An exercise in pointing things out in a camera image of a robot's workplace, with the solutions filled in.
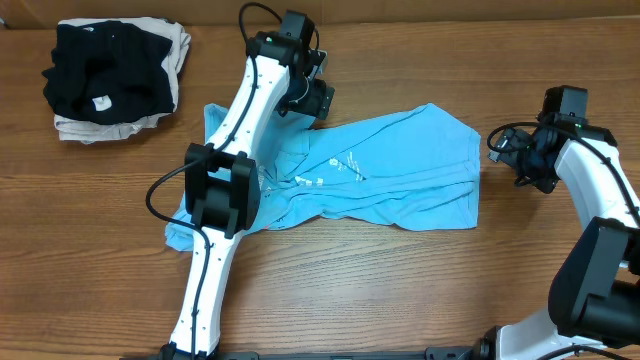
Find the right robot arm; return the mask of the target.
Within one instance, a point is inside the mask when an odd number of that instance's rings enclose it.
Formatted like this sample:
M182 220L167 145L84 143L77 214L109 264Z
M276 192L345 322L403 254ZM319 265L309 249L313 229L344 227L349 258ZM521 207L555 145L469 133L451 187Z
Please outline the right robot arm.
M583 124L526 123L496 129L487 145L514 168L519 185L549 193L567 186L583 228L558 270L546 308L478 341L476 359L562 359L580 352L615 357L639 342L639 287L619 268L639 272L639 199L619 163L610 131Z

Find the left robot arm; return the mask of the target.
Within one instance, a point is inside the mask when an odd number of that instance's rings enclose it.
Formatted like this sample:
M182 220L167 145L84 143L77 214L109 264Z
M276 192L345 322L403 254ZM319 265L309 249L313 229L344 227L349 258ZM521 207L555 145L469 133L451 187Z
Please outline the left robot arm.
M190 144L185 176L185 227L193 255L179 320L161 359L211 359L221 337L221 308L234 253L260 202L258 149L274 112L323 119L332 88L317 74L326 52L314 30L259 32L247 42L243 81L206 144Z

